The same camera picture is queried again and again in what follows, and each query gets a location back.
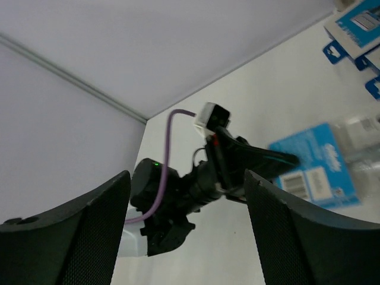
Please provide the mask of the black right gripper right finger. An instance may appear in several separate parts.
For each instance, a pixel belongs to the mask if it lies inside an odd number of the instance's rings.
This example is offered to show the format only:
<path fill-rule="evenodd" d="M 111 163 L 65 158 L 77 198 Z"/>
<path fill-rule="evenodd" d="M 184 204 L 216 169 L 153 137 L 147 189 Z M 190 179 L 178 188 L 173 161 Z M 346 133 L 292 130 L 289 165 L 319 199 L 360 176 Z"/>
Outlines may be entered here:
<path fill-rule="evenodd" d="M 379 284 L 379 224 L 323 209 L 246 170 L 266 284 Z"/>

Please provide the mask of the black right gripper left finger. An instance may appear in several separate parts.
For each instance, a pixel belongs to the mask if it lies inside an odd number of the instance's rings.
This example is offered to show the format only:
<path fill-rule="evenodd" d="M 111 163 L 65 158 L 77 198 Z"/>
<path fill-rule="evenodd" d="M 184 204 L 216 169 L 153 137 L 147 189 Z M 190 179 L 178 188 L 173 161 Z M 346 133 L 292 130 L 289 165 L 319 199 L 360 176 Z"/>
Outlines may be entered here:
<path fill-rule="evenodd" d="M 128 171 L 51 210 L 1 224 L 1 284 L 110 284 L 122 236 Z"/>

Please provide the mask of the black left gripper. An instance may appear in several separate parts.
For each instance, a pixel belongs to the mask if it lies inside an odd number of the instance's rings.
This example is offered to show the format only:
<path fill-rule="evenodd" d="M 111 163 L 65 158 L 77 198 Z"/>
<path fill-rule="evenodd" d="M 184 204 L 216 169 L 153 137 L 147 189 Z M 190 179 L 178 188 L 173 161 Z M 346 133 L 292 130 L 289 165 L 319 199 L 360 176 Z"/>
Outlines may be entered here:
<path fill-rule="evenodd" d="M 299 158 L 294 154 L 252 147 L 243 137 L 233 138 L 226 128 L 220 126 L 215 134 L 206 138 L 204 150 L 206 160 L 194 166 L 186 176 L 190 195 L 190 202 L 186 205 L 188 214 L 222 196 L 233 202 L 246 203 L 243 189 L 246 169 L 271 181 L 299 166 Z"/>

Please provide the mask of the clear blue razor blister pack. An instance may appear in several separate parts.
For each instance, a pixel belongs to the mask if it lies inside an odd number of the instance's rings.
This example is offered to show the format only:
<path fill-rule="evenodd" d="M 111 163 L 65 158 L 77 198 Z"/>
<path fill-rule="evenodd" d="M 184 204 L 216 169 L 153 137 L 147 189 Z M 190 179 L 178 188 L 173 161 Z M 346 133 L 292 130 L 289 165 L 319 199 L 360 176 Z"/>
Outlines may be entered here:
<path fill-rule="evenodd" d="M 323 208 L 379 197 L 379 113 L 321 123 L 269 145 L 300 164 L 276 177 L 277 186 Z"/>

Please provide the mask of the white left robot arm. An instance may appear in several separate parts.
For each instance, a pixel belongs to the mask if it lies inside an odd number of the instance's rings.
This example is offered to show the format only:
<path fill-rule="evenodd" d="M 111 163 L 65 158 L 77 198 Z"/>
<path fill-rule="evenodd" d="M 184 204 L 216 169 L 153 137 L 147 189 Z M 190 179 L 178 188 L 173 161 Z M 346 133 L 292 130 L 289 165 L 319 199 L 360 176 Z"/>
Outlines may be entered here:
<path fill-rule="evenodd" d="M 126 214 L 136 222 L 123 227 L 119 257 L 151 257 L 173 251 L 195 229 L 188 215 L 221 197 L 246 203 L 245 170 L 271 181 L 300 165 L 294 154 L 253 147 L 222 127 L 205 139 L 202 150 L 206 160 L 193 164 L 184 176 L 152 159 L 138 163 L 131 179 L 132 208 Z"/>

